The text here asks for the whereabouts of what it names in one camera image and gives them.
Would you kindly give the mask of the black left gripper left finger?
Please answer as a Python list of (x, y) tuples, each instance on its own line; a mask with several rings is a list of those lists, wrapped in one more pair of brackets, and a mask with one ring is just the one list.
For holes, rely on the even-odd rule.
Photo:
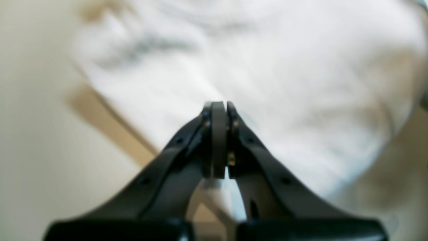
[(79, 218), (57, 221), (45, 241), (194, 241), (186, 211), (202, 180), (204, 163), (194, 154), (211, 128), (213, 102), (188, 122), (123, 190)]

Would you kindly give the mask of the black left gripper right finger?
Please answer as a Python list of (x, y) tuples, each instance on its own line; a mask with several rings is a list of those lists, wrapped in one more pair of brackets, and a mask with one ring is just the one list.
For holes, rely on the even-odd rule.
[(247, 220), (237, 241), (387, 241), (375, 219), (357, 218), (324, 201), (263, 145), (227, 102), (229, 176), (236, 180)]

